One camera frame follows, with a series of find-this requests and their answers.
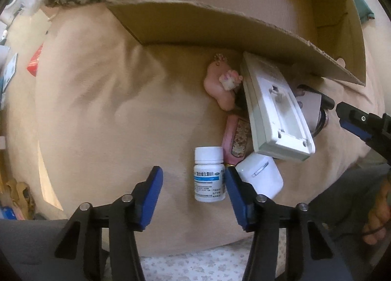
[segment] open cardboard box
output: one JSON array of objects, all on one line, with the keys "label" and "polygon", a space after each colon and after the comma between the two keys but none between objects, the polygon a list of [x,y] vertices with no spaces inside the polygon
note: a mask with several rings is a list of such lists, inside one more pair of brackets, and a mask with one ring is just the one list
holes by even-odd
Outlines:
[{"label": "open cardboard box", "polygon": [[141,44],[248,51],[321,77],[365,84],[364,42],[353,0],[107,1]]}]

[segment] beige fabric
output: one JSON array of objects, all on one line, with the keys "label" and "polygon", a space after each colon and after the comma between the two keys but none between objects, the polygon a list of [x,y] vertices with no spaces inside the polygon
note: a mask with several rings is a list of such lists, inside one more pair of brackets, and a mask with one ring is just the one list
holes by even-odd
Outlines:
[{"label": "beige fabric", "polygon": [[37,151],[38,151],[38,171],[40,173],[40,183],[41,183],[43,200],[63,211],[64,209],[61,206],[60,202],[58,201],[57,195],[53,190],[52,184],[50,183],[50,178],[42,158],[41,148],[39,144],[38,144]]},{"label": "beige fabric", "polygon": [[[111,203],[160,165],[165,180],[152,223],[136,236],[142,256],[246,236],[228,198],[214,204],[193,198],[194,148],[220,145],[225,128],[226,113],[202,87],[216,52],[238,69],[241,54],[235,51],[142,47],[101,4],[56,16],[40,56],[36,109],[42,156],[68,216],[85,201]],[[370,55],[367,60],[366,88],[311,76],[297,83],[380,114],[384,104]],[[330,115],[313,157],[301,164],[279,161],[285,186],[277,202],[309,201],[367,152],[339,127],[335,112]]]}]

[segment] gray fabric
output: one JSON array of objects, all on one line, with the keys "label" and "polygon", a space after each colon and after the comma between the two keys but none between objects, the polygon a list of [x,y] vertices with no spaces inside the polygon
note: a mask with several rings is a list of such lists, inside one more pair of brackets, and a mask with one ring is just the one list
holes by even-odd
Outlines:
[{"label": "gray fabric", "polygon": [[0,220],[0,249],[23,281],[32,281],[42,254],[67,220]]},{"label": "gray fabric", "polygon": [[355,281],[365,280],[372,270],[369,262],[378,246],[365,244],[360,233],[389,169],[382,164],[348,170],[309,204],[311,211],[330,226],[330,236]]}]

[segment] fluffy cushion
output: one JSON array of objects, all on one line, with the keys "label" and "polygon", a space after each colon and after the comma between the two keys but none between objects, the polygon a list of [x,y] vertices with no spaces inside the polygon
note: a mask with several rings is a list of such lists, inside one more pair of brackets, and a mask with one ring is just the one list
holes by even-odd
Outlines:
[{"label": "fluffy cushion", "polygon": [[[165,179],[155,214],[136,236],[142,256],[201,250],[246,236],[228,198],[206,204],[193,197],[194,148],[220,145],[226,123],[226,113],[202,85],[216,52],[239,68],[236,51],[140,46],[103,4],[59,13],[40,56],[36,106],[42,156],[68,216],[85,201],[111,203],[160,165]],[[297,82],[336,103],[382,113],[370,65],[368,57],[365,88],[312,76]],[[292,73],[286,73],[290,80],[297,78]],[[285,186],[277,202],[309,201],[367,152],[340,128],[335,112],[315,145],[315,155],[304,163],[279,161]]]}]

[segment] pink figurine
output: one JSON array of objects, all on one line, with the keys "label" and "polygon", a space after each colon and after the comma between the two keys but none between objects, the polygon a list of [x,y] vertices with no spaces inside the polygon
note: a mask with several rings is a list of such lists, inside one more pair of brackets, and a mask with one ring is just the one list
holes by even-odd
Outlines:
[{"label": "pink figurine", "polygon": [[242,80],[243,77],[228,65],[225,56],[216,54],[214,61],[208,66],[204,88],[209,95],[217,100],[222,110],[231,111],[235,108],[234,90]]}]

